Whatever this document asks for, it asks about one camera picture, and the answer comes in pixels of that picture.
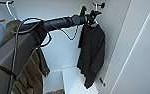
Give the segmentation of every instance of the wardrobe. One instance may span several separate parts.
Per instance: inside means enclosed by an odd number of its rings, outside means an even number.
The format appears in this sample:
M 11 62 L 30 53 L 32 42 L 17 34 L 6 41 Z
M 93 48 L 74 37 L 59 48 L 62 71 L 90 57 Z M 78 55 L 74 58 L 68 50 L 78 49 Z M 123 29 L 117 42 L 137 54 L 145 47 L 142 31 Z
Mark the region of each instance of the wardrobe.
M 105 3 L 105 7 L 96 7 L 93 3 Z M 52 41 L 42 47 L 50 69 L 49 75 L 43 76 L 43 94 L 60 89 L 65 94 L 150 94 L 150 0 L 14 0 L 9 5 L 21 21 L 32 17 L 50 20 L 79 15 L 82 6 L 86 6 L 86 13 L 92 10 L 102 13 L 96 21 L 106 36 L 104 64 L 93 86 L 85 89 L 85 77 L 76 67 L 81 52 L 78 44 L 82 25 L 78 29 L 76 26 L 62 29 L 72 38 L 77 29 L 74 40 L 54 30 L 50 33 Z M 5 4 L 0 4 L 2 19 L 5 20 L 1 24 L 3 28 L 14 20 Z M 0 40 L 5 32 L 0 33 Z

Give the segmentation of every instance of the clothing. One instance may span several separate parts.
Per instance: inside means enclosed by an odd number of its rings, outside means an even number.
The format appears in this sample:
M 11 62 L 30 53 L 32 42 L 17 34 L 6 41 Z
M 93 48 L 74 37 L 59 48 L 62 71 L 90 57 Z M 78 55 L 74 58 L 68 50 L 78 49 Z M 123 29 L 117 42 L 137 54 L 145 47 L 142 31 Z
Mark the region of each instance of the clothing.
M 14 20 L 6 25 L 7 33 L 1 42 L 6 41 L 8 38 L 14 36 L 11 32 L 16 26 L 19 26 L 21 22 L 19 20 Z M 43 82 L 42 74 L 47 76 L 50 72 L 47 67 L 45 58 L 43 56 L 42 50 L 39 48 L 35 50 L 27 61 L 27 65 L 18 77 L 13 85 L 13 92 L 15 94 L 28 94 L 27 89 L 32 88 L 33 94 L 42 94 L 43 92 Z
M 94 83 L 96 75 L 104 63 L 104 31 L 99 25 L 90 27 L 84 24 L 78 47 L 81 48 L 81 53 L 77 67 L 86 77 L 84 86 L 88 89 Z

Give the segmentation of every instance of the dark coat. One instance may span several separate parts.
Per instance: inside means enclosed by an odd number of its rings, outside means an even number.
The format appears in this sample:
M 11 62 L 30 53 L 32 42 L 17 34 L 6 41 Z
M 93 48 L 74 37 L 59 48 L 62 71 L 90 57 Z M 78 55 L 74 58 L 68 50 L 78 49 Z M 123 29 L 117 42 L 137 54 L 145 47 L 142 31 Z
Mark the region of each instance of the dark coat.
M 105 33 L 99 25 L 92 28 L 83 26 L 79 41 L 81 53 L 77 67 L 86 77 L 84 86 L 88 89 L 94 83 L 97 73 L 104 63 Z

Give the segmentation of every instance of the black cable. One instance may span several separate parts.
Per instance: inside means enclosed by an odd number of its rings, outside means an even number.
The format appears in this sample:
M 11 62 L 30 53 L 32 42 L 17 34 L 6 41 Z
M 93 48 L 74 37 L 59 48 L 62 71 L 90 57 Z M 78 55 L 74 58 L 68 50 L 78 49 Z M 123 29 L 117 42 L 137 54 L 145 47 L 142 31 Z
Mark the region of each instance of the black cable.
M 14 32 L 14 33 L 16 33 L 16 35 L 15 35 L 15 46 L 14 46 L 14 52 L 13 52 L 12 65 L 11 65 L 11 71 L 12 71 L 12 72 L 14 72 L 14 67 L 15 67 L 15 62 L 16 62 L 19 30 L 20 30 L 21 26 L 24 24 L 24 22 L 26 22 L 26 21 L 28 21 L 28 20 L 31 20 L 31 19 L 36 19 L 36 20 L 43 21 L 42 19 L 39 19 L 39 18 L 27 18 L 27 19 L 23 20 L 23 21 L 20 23 L 20 25 L 19 25 L 18 28 L 17 28 L 17 31 Z M 9 81 L 9 86 L 8 86 L 7 94 L 11 94 L 12 79 L 13 79 L 13 76 L 10 76 L 10 81 Z
M 61 30 L 61 31 L 68 37 L 69 40 L 74 40 L 74 39 L 75 39 L 76 34 L 77 34 L 77 30 L 78 30 L 78 25 L 77 25 L 76 32 L 75 32 L 73 38 L 70 38 L 70 36 L 69 36 L 64 30 L 62 30 L 61 28 L 57 28 L 56 26 L 54 26 L 54 25 L 52 25 L 52 24 L 50 24 L 50 25 L 51 25 L 52 27 L 58 29 L 58 30 Z

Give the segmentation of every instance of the black coat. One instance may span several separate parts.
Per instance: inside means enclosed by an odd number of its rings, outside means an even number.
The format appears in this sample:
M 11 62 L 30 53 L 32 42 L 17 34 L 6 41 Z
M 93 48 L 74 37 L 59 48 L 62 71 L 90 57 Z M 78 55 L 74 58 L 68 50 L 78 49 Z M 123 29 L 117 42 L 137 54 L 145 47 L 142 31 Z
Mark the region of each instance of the black coat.
M 87 24 L 83 26 L 79 48 L 81 53 L 77 67 L 86 77 L 84 86 L 88 89 L 104 63 L 105 33 L 99 25 L 94 28 Z

